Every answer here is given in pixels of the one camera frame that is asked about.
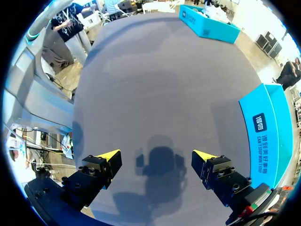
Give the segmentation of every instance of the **blue box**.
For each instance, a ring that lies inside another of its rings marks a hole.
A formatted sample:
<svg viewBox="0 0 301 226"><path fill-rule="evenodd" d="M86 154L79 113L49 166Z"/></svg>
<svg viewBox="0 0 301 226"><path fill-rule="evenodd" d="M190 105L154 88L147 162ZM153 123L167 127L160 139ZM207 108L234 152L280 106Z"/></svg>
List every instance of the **blue box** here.
<svg viewBox="0 0 301 226"><path fill-rule="evenodd" d="M216 39L234 43L240 29L233 24L225 24L210 18L205 18L193 9L201 12L203 8L181 5L179 18L184 21L199 37Z"/></svg>
<svg viewBox="0 0 301 226"><path fill-rule="evenodd" d="M265 183L275 188L293 155L293 126L284 91L279 84L261 84L239 103L249 137L252 187Z"/></svg>

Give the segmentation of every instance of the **gray table surface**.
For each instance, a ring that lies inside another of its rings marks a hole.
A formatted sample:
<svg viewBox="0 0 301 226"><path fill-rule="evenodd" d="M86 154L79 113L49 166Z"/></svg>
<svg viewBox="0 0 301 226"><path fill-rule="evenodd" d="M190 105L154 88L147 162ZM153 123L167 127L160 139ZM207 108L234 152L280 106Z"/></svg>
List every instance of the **gray table surface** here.
<svg viewBox="0 0 301 226"><path fill-rule="evenodd" d="M238 100L260 80L236 45L198 37L177 14L106 25L75 97L76 165L121 149L122 168L91 204L112 225L224 225L226 208L191 167L198 149L250 174Z"/></svg>

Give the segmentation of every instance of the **screw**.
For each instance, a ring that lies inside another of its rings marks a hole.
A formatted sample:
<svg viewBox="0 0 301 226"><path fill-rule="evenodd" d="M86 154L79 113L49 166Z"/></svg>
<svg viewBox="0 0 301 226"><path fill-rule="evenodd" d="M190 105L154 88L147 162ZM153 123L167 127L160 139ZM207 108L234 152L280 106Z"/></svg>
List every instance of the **screw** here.
<svg viewBox="0 0 301 226"><path fill-rule="evenodd" d="M236 191L238 189L239 189L239 184L234 184L233 187L232 187L232 190Z"/></svg>
<svg viewBox="0 0 301 226"><path fill-rule="evenodd" d="M225 172L222 171L222 170L218 172L218 176L219 176L219 177L221 177L221 176L224 175L224 174L225 174Z"/></svg>
<svg viewBox="0 0 301 226"><path fill-rule="evenodd" d="M251 179L250 177L247 177L246 180L247 180L247 182L248 182L249 184L250 184L251 181L252 181L252 179Z"/></svg>
<svg viewBox="0 0 301 226"><path fill-rule="evenodd" d="M36 196L36 199L39 199L39 198L41 197L41 194L37 192L37 193L35 194L35 196Z"/></svg>
<svg viewBox="0 0 301 226"><path fill-rule="evenodd" d="M49 188L48 188L48 187L44 187L44 188L43 188L43 192L44 192L44 193L49 192Z"/></svg>

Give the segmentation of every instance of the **cable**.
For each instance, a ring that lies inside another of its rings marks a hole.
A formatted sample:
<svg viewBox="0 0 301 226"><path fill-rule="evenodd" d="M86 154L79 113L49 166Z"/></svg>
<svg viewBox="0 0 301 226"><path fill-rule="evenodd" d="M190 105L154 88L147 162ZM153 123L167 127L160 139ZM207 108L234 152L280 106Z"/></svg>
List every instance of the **cable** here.
<svg viewBox="0 0 301 226"><path fill-rule="evenodd" d="M26 132L26 133L30 133L30 132L33 132L34 131L34 129L31 129L30 131L23 131L23 130L21 130L21 129L18 129L18 128L16 128L16 130L18 130L18 131L21 131L21 132Z"/></svg>
<svg viewBox="0 0 301 226"><path fill-rule="evenodd" d="M41 165L54 165L54 166L72 166L72 165L68 165L68 164L57 164L57 163L40 163Z"/></svg>
<svg viewBox="0 0 301 226"><path fill-rule="evenodd" d="M57 139L55 139L54 137L52 137L52 136L49 135L48 133L46 133L46 134L61 144L60 141L58 141ZM23 137L29 138L30 140L32 140L32 141L34 142L34 140L33 140L31 137L28 137L28 136L23 136ZM53 152L53 153L55 153L55 154L64 154L64 153L58 153L58 152L51 151L50 149L47 149L47 150L48 150L49 152Z"/></svg>
<svg viewBox="0 0 301 226"><path fill-rule="evenodd" d="M71 168L71 167L61 167L61 166L54 166L54 167L56 167L56 168L62 168L62 169L73 169L74 170L74 168Z"/></svg>
<svg viewBox="0 0 301 226"><path fill-rule="evenodd" d="M262 214L258 214L258 215L254 215L254 216L251 216L251 217L244 218L241 221L239 221L235 224L232 224L231 226L244 225L245 223L247 223L251 220L255 220L255 219L259 219L259 218L267 217L267 216L276 216L277 214L278 214L277 212L265 212L265 213L262 213Z"/></svg>
<svg viewBox="0 0 301 226"><path fill-rule="evenodd" d="M55 141L59 142L61 144L61 146L64 146L65 149L67 149L67 147L65 145L62 145L62 142L60 140L55 139L53 136L49 135L48 133L46 133L46 135L48 135L49 137L51 137L52 139L54 139Z"/></svg>
<svg viewBox="0 0 301 226"><path fill-rule="evenodd" d="M60 86L61 88L63 88L64 90L69 91L69 92L72 92L72 90L66 89L66 88L62 85L61 81L59 81L60 84L58 84L56 81L53 81L53 82L54 82L56 85L58 85L58 86Z"/></svg>
<svg viewBox="0 0 301 226"><path fill-rule="evenodd" d="M29 142L29 143L31 143L31 144L33 144L33 145L36 145L36 146L38 146L38 147L42 148L43 150L45 150L45 151L47 151L47 152L52 152L52 153L54 153L54 154L59 154L59 155L62 155L62 154L64 154L64 153L58 153L58 152L54 152L54 151L52 151L52 150L49 150L49 149L47 149L46 147L43 147L43 146L37 145L37 144L35 144L35 143L31 142L31 141L27 141L27 142Z"/></svg>

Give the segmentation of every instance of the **chair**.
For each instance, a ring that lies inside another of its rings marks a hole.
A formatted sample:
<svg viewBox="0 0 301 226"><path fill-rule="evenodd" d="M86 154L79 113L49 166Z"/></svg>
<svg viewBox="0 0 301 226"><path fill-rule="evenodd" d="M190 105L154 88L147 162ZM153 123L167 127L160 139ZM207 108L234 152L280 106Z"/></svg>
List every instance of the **chair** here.
<svg viewBox="0 0 301 226"><path fill-rule="evenodd" d="M114 5L114 7L115 7L115 9L117 9L120 13L122 13L122 15L125 15L125 16L127 16L127 17L130 17L130 16L132 16L132 15L134 14L134 12L131 12L131 13L126 13L126 12L124 12L123 10L121 10L121 9L119 8L118 4Z"/></svg>
<svg viewBox="0 0 301 226"><path fill-rule="evenodd" d="M109 13L102 13L101 11L98 12L99 17L101 18L102 24L101 26L106 25L107 22L111 22Z"/></svg>
<svg viewBox="0 0 301 226"><path fill-rule="evenodd" d="M94 27L95 25L100 23L98 10L96 10L95 13L93 13L90 16L87 16L86 18L84 18L81 13L79 13L77 16L79 21L84 25L84 29Z"/></svg>

